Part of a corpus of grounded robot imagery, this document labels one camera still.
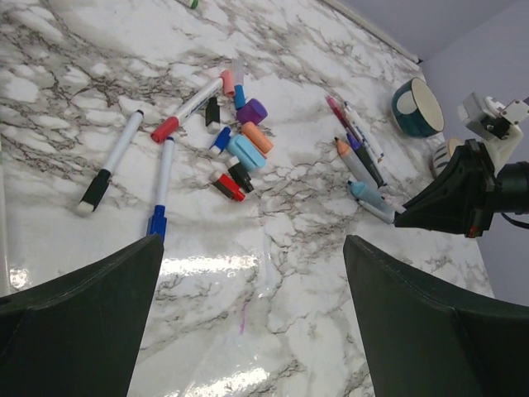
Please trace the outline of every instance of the marble countertop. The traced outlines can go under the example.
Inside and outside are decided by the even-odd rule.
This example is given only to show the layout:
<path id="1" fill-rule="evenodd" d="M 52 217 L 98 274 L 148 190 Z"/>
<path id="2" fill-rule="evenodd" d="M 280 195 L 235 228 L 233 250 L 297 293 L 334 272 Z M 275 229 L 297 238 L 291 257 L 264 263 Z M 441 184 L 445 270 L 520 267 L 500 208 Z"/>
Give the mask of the marble countertop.
<path id="1" fill-rule="evenodd" d="M 274 142 L 233 203 L 194 116 L 175 136 L 164 261 L 129 395 L 374 395 L 341 248 L 358 234 L 424 271 L 491 295 L 475 241 L 386 225 L 348 197 L 343 134 L 324 96 L 372 124 L 393 192 L 431 181 L 442 140 L 406 138 L 389 101 L 421 70 L 316 0 L 2 0 L 1 115 L 10 277 L 27 289 L 145 234 L 161 147 L 149 132 L 231 59 L 268 109 Z M 222 120 L 236 125 L 222 98 Z M 141 131 L 90 218 L 72 212 L 128 118 Z"/>

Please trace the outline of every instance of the blue marker cap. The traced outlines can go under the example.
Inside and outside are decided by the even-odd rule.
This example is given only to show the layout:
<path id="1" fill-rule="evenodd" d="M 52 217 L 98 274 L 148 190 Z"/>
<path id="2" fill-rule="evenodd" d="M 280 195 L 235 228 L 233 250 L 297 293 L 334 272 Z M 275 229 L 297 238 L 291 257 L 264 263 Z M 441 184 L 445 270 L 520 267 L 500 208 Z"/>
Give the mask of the blue marker cap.
<path id="1" fill-rule="evenodd" d="M 241 164 L 249 172 L 256 168 L 263 168 L 266 165 L 266 160 L 244 135 L 237 135 L 230 140 L 227 150 L 236 155 Z"/>
<path id="2" fill-rule="evenodd" d="M 238 84 L 235 86 L 235 97 L 233 100 L 235 102 L 236 110 L 239 110 L 246 105 L 245 90 L 242 88 L 242 85 Z"/>
<path id="3" fill-rule="evenodd" d="M 156 205 L 155 211 L 152 214 L 152 217 L 149 219 L 149 224 L 147 225 L 147 236 L 153 234 L 160 234 L 162 236 L 162 241 L 165 240 L 165 229 L 167 228 L 167 218 L 165 215 L 165 206 Z"/>
<path id="4" fill-rule="evenodd" d="M 209 152 L 212 155 L 220 155 L 224 149 L 226 149 L 228 143 L 230 143 L 230 134 L 231 129 L 229 127 L 224 127 L 224 129 L 217 135 L 213 145 L 209 148 Z"/>

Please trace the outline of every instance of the gray marker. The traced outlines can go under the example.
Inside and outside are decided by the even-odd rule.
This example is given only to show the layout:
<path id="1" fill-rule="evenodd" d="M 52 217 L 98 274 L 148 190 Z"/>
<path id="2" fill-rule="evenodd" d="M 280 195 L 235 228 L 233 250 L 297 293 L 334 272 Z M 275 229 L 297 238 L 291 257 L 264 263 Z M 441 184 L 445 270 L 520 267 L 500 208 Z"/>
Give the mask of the gray marker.
<path id="1" fill-rule="evenodd" d="M 374 181 L 368 170 L 364 167 L 362 161 L 360 161 L 356 153 L 353 152 L 351 147 L 345 142 L 340 141 L 338 138 L 334 138 L 334 140 L 336 141 L 338 155 L 340 155 L 340 158 L 344 163 L 346 163 L 347 168 L 349 168 L 350 172 L 353 173 L 355 178 L 361 182 L 365 182 L 368 186 L 373 187 L 373 189 L 377 189 L 377 183 Z"/>

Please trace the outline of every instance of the pink marker cap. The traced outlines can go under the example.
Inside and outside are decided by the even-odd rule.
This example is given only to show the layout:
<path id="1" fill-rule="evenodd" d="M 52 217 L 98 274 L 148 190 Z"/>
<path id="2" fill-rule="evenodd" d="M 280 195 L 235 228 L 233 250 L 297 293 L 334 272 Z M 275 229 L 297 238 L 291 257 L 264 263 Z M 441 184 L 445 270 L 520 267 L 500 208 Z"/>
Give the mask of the pink marker cap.
<path id="1" fill-rule="evenodd" d="M 230 98 L 235 97 L 235 83 L 233 81 L 233 74 L 231 73 L 231 70 L 224 70 L 221 73 L 221 79 L 222 90 L 224 91 L 224 95 Z"/>

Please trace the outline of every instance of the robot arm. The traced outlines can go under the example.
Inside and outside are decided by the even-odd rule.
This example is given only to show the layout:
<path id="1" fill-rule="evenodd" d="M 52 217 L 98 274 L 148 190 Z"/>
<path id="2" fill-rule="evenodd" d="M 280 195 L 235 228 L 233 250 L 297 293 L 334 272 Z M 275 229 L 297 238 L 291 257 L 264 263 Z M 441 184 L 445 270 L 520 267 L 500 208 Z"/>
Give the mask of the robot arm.
<path id="1" fill-rule="evenodd" d="M 484 141 L 470 139 L 457 147 L 443 172 L 404 204 L 396 227 L 479 237 L 490 229 L 495 213 L 529 213 L 529 163 L 506 164 L 523 138 L 518 125 L 529 117 L 529 98 L 504 107 L 472 93 L 458 113 Z"/>

